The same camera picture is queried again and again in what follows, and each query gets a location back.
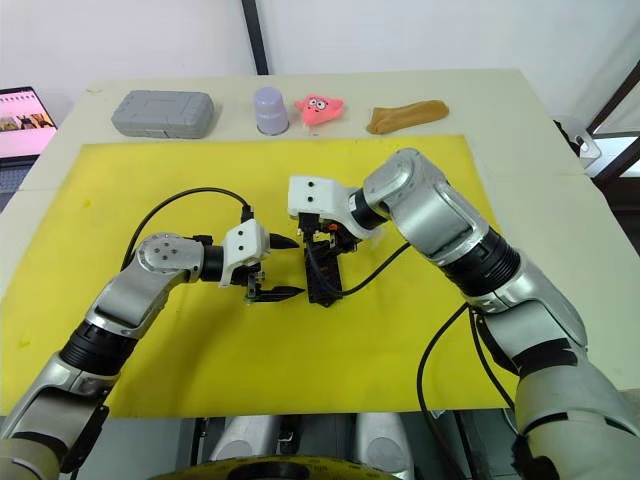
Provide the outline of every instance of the laptop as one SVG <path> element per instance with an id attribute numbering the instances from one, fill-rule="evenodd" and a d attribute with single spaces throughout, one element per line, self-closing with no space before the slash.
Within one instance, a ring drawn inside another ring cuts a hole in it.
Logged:
<path id="1" fill-rule="evenodd" d="M 0 89 L 0 211 L 56 131 L 33 88 Z"/>

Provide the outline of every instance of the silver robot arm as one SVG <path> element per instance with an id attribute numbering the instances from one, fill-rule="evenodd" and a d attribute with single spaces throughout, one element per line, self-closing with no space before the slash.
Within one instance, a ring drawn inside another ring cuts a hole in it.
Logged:
<path id="1" fill-rule="evenodd" d="M 82 464 L 107 417 L 104 401 L 122 365 L 173 287 L 198 279 L 220 287 L 239 283 L 248 287 L 249 300 L 283 300 L 302 290 L 260 292 L 259 262 L 270 248 L 295 246 L 265 232 L 255 219 L 230 230 L 221 246 L 171 233 L 145 239 L 6 418 L 0 432 L 0 477 L 53 480 Z"/>
<path id="2" fill-rule="evenodd" d="M 339 222 L 359 239 L 391 220 L 460 288 L 484 317 L 479 330 L 493 358 L 520 378 L 514 459 L 524 478 L 637 478 L 640 429 L 587 359 L 577 311 L 420 152 L 396 152 L 361 189 L 292 177 L 289 213 Z"/>

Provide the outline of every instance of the starfish plush toy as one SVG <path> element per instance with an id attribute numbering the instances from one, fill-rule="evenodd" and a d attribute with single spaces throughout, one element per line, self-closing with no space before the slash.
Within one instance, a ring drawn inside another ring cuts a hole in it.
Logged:
<path id="1" fill-rule="evenodd" d="M 342 115 L 344 101 L 320 95 L 307 95 L 296 107 L 302 110 L 302 123 L 306 126 L 319 125 Z"/>

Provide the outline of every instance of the yellow mat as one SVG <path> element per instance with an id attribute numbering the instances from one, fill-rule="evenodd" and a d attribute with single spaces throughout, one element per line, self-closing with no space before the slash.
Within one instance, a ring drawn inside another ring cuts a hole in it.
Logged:
<path id="1" fill-rule="evenodd" d="M 2 305 L 2 413 L 59 350 L 118 271 L 140 219 L 159 201 L 196 186 L 243 195 L 268 230 L 290 237 L 292 174 L 363 179 L 395 150 L 421 150 L 451 184 L 495 221 L 461 136 L 330 141 L 90 145 L 51 204 Z M 213 234 L 220 242 L 240 207 L 216 194 L 168 206 L 157 231 Z M 386 225 L 380 241 L 340 257 L 345 288 L 355 285 L 403 239 Z M 275 251 L 263 263 L 267 287 L 305 286 L 302 250 Z M 416 251 L 403 253 L 358 294 L 325 309 L 306 293 L 247 305 L 243 287 L 177 287 L 138 344 L 108 399 L 118 416 L 217 416 L 416 410 L 415 374 L 437 328 L 462 303 L 455 287 Z M 499 371 L 509 390 L 515 381 Z M 425 379 L 432 408 L 502 405 L 483 373 L 461 318 L 443 337 Z"/>

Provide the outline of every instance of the black cable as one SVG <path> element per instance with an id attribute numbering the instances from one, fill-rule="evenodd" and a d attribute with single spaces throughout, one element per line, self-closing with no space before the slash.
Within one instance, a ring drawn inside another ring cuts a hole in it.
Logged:
<path id="1" fill-rule="evenodd" d="M 418 374 L 416 378 L 416 391 L 418 393 L 418 403 L 420 403 L 420 411 L 422 412 L 422 416 L 427 422 L 427 426 L 429 427 L 429 430 L 431 431 L 432 435 L 435 437 L 438 443 L 438 446 L 440 447 L 440 450 L 442 450 L 442 453 L 444 454 L 445 459 L 447 460 L 451 469 L 453 470 L 453 473 L 460 480 L 466 479 L 466 476 L 463 473 L 462 469 L 460 468 L 460 465 L 458 465 L 458 462 L 456 461 L 455 457 L 451 453 L 451 450 L 449 449 L 449 446 L 447 445 L 446 440 L 438 430 L 438 426 L 436 425 L 435 420 L 433 419 L 433 417 L 431 416 L 431 413 L 429 412 L 429 409 L 427 408 L 427 404 L 424 400 L 424 390 L 422 389 L 422 377 L 424 375 L 424 369 L 427 364 L 429 355 L 431 354 L 431 351 L 433 350 L 433 348 L 436 346 L 436 343 L 438 343 L 438 340 L 440 340 L 440 337 L 444 334 L 444 332 L 446 332 L 447 329 L 453 324 L 453 322 L 455 322 L 456 319 L 460 315 L 462 315 L 462 312 L 464 312 L 467 307 L 468 307 L 467 303 L 462 304 L 460 308 L 458 308 L 458 310 L 456 310 L 455 313 L 451 316 L 451 318 L 449 318 L 449 320 L 447 320 L 444 323 L 444 325 L 442 325 L 438 329 L 436 334 L 433 336 L 433 338 L 427 345 L 427 348 L 425 349 L 424 353 L 422 354 L 422 358 L 420 358 L 420 364 L 418 365 Z"/>
<path id="2" fill-rule="evenodd" d="M 325 278 L 325 276 L 322 274 L 322 270 L 320 269 L 320 265 L 318 265 L 316 258 L 313 256 L 313 253 L 311 252 L 312 244 L 309 241 L 307 241 L 307 257 L 309 258 L 309 263 L 311 264 L 313 273 L 316 275 L 316 278 L 320 280 L 320 283 L 322 283 L 322 286 L 327 290 L 329 290 L 329 292 L 333 293 L 334 295 L 338 295 L 340 297 L 346 297 L 347 295 L 356 293 L 357 291 L 367 286 L 371 282 L 371 280 L 376 278 L 380 274 L 380 272 L 382 272 L 385 268 L 387 268 L 389 264 L 398 257 L 398 255 L 400 255 L 410 246 L 411 244 L 409 242 L 402 245 L 395 252 L 393 252 L 389 256 L 389 258 L 387 258 L 384 262 L 382 262 L 382 264 L 380 264 L 380 266 L 376 268 L 371 275 L 369 275 L 367 278 L 365 278 L 362 282 L 360 282 L 355 287 L 350 288 L 348 290 L 338 290 L 333 285 L 331 285 L 329 281 Z"/>
<path id="3" fill-rule="evenodd" d="M 509 396 L 507 391 L 504 389 L 504 387 L 500 383 L 500 380 L 498 380 L 497 377 L 493 374 L 493 371 L 491 370 L 491 367 L 489 366 L 489 363 L 487 362 L 487 359 L 484 356 L 484 352 L 482 351 L 482 346 L 480 345 L 480 338 L 478 336 L 478 326 L 476 325 L 475 313 L 471 308 L 469 308 L 469 322 L 471 324 L 471 335 L 473 336 L 473 344 L 476 347 L 476 353 L 478 354 L 480 363 L 482 363 L 482 368 L 484 368 L 484 371 L 489 377 L 489 380 L 491 380 L 491 383 L 493 383 L 493 386 L 496 387 L 496 390 L 498 390 L 498 393 L 500 393 L 504 401 L 507 403 L 507 405 L 509 405 L 509 408 L 513 409 L 514 407 L 513 400 L 511 400 L 511 397 Z"/>
<path id="4" fill-rule="evenodd" d="M 189 190 L 185 190 L 184 192 L 176 193 L 175 195 L 170 196 L 163 202 L 153 207 L 153 209 L 149 213 L 147 213 L 147 215 L 142 219 L 142 221 L 138 225 L 138 228 L 136 228 L 136 231 L 133 232 L 133 236 L 131 237 L 131 240 L 129 241 L 129 245 L 127 246 L 127 251 L 124 254 L 124 258 L 122 259 L 122 265 L 120 266 L 120 270 L 124 270 L 127 267 L 127 265 L 129 265 L 129 263 L 131 262 L 133 257 L 133 250 L 136 246 L 136 242 L 138 241 L 138 237 L 140 236 L 142 229 L 149 222 L 149 220 L 151 220 L 151 218 L 156 213 L 158 213 L 158 211 L 160 211 L 161 209 L 169 205 L 171 202 L 178 200 L 179 198 L 186 197 L 187 195 L 191 195 L 193 193 L 200 193 L 200 192 L 213 192 L 213 193 L 221 193 L 223 195 L 228 195 L 229 197 L 232 197 L 238 200 L 242 204 L 243 208 L 245 207 L 250 208 L 249 204 L 244 198 L 242 198 L 237 193 L 234 193 L 231 190 L 225 190 L 224 188 L 199 187 L 199 188 L 190 188 Z"/>

